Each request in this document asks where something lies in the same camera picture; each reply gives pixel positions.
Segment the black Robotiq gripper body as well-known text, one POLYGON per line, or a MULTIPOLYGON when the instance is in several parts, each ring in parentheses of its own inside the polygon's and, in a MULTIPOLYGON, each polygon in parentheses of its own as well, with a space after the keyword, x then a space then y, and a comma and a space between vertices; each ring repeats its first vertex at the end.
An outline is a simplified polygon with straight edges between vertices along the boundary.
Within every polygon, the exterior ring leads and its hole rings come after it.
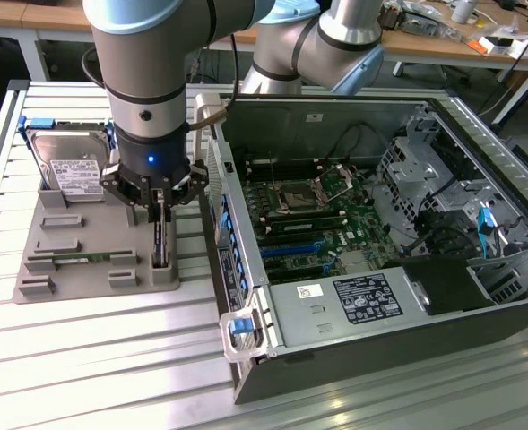
POLYGON ((190 171, 186 155, 188 124, 156 138, 132 135, 119 125, 114 127, 119 162, 140 176, 151 179, 151 189, 159 188, 166 177, 175 185, 190 171))

